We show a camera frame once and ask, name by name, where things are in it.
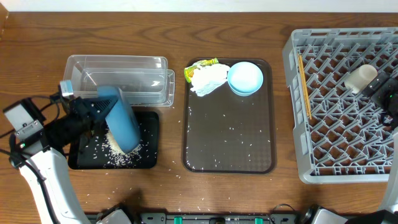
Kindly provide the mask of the dark blue plate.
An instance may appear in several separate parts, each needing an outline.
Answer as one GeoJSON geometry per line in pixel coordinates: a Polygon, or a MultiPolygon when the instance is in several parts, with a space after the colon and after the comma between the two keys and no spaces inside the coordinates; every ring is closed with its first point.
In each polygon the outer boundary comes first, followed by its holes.
{"type": "Polygon", "coordinates": [[[129,154],[141,141],[141,133],[131,105],[123,91],[116,86],[99,86],[99,97],[115,96],[116,104],[106,116],[106,122],[120,150],[129,154]]]}

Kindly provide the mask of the white plastic cup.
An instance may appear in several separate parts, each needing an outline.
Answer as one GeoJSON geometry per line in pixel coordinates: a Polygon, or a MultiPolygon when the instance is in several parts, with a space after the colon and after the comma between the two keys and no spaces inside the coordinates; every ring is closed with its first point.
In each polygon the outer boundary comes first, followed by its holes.
{"type": "Polygon", "coordinates": [[[377,77],[377,70],[372,65],[362,65],[351,72],[344,80],[345,87],[353,94],[363,91],[377,77]]]}

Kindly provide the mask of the green yellow snack wrapper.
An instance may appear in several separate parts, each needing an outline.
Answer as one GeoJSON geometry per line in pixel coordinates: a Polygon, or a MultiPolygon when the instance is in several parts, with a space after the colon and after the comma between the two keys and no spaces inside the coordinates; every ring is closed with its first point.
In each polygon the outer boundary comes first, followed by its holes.
{"type": "Polygon", "coordinates": [[[185,67],[184,68],[184,76],[185,79],[188,83],[192,82],[192,78],[194,76],[194,71],[196,69],[201,69],[202,67],[207,67],[210,65],[214,65],[219,63],[217,58],[212,58],[212,59],[208,59],[208,60],[199,60],[195,63],[193,63],[191,66],[189,67],[185,67]]]}

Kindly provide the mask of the light blue bowl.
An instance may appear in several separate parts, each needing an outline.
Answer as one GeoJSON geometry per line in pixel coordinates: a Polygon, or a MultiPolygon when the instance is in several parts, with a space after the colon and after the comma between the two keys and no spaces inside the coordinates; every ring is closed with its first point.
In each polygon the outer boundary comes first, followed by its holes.
{"type": "Polygon", "coordinates": [[[227,82],[238,96],[249,96],[258,91],[264,81],[261,69],[251,62],[238,62],[227,73],[227,82]]]}

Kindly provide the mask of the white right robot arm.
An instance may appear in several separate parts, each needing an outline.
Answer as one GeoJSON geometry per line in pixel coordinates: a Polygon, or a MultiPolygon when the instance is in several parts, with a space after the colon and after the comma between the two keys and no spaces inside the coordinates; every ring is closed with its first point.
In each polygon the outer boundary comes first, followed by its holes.
{"type": "Polygon", "coordinates": [[[392,121],[387,125],[394,130],[392,135],[394,155],[387,189],[381,205],[375,212],[351,218],[337,215],[321,206],[314,205],[297,220],[298,223],[397,224],[397,80],[388,78],[383,81],[381,78],[376,78],[364,89],[363,93],[392,117],[392,121]]]}

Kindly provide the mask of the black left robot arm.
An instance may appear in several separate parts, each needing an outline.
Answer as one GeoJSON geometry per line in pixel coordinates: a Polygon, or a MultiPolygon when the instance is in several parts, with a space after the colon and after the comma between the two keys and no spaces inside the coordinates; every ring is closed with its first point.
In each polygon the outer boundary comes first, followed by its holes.
{"type": "Polygon", "coordinates": [[[66,100],[53,96],[49,100],[56,107],[64,106],[66,116],[56,116],[45,124],[32,98],[4,109],[14,127],[9,137],[9,160],[27,181],[42,223],[89,223],[70,182],[63,147],[103,123],[118,98],[66,100]]]}

